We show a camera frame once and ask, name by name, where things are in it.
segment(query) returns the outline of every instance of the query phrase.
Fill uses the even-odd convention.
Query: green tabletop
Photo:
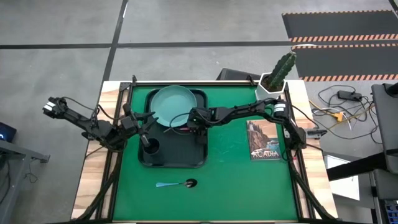
[[[158,87],[137,86],[132,109],[144,112],[148,92]],[[208,106],[243,105],[256,100],[250,86],[196,86]],[[250,159],[246,121],[241,118],[208,130],[208,157],[199,168],[152,168],[137,158],[139,137],[124,150],[115,221],[231,221],[297,220],[292,182],[285,161]],[[285,150],[278,127],[280,150]],[[156,182],[198,180],[198,185],[155,187]]]

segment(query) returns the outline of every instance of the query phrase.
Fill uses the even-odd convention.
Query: book
[[[252,160],[280,159],[276,124],[267,120],[247,121],[249,152]]]

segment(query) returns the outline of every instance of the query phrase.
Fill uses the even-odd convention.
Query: black cup
[[[143,146],[142,148],[146,154],[153,156],[159,152],[160,144],[159,141],[154,138],[150,138],[148,139],[148,141],[149,141],[149,146],[148,147]]]

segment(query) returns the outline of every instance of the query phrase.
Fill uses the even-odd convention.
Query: black floor mat
[[[308,82],[398,79],[398,44],[296,46],[298,76]]]
[[[282,17],[292,42],[398,39],[398,19],[390,10],[301,12]]]

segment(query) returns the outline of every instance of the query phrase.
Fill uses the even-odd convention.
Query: cactus
[[[268,91],[278,91],[283,84],[284,78],[291,71],[296,61],[296,53],[289,52],[282,56],[272,73],[265,79],[261,80],[261,85]]]

